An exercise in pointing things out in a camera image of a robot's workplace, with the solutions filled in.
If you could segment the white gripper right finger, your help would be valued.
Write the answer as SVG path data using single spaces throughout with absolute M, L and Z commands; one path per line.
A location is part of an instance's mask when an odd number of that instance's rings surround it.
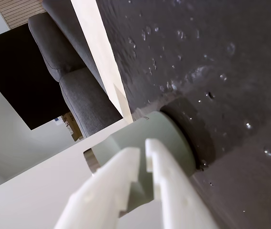
M 218 229 L 219 225 L 171 152 L 158 139 L 145 140 L 154 199 L 162 202 L 165 229 Z

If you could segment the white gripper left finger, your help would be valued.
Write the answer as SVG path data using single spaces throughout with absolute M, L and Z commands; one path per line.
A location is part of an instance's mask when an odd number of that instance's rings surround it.
M 132 183 L 138 181 L 141 152 L 127 147 L 99 168 L 73 193 L 57 229 L 114 229 L 126 211 Z

